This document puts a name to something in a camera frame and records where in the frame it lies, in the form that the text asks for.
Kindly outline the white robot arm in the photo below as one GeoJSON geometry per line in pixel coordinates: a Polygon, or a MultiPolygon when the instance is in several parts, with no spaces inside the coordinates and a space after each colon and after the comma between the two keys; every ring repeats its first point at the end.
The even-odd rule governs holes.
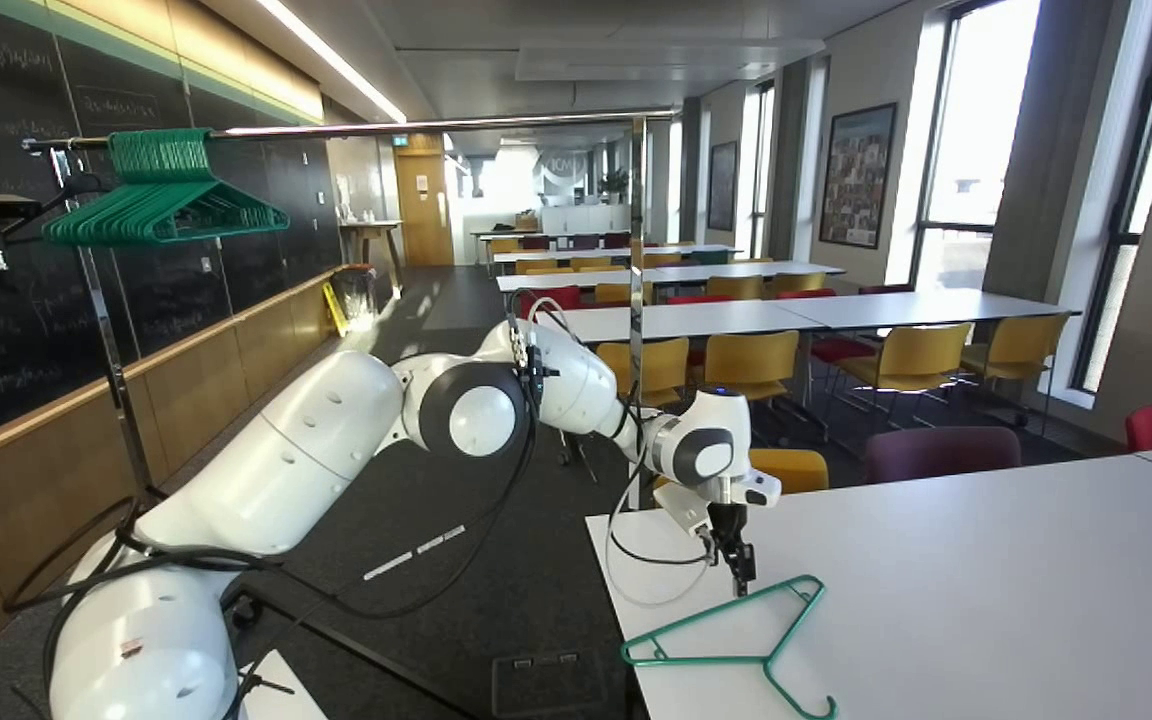
{"type": "Polygon", "coordinates": [[[637,410],[617,373],[557,322],[501,322],[476,353],[398,366],[347,342],[278,392],[183,489],[101,536],[66,594],[50,720],[249,720],[219,595],[293,552],[398,446],[491,470],[535,429],[599,435],[705,557],[753,572],[744,516],[782,484],[753,463],[749,401],[702,392],[637,410]]]}

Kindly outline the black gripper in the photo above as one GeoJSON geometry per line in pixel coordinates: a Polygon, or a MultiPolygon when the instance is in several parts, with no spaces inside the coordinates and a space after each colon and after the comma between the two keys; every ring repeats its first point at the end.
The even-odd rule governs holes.
{"type": "Polygon", "coordinates": [[[744,595],[755,580],[755,548],[744,541],[749,507],[744,504],[711,504],[711,544],[733,572],[733,594],[744,595]]]}

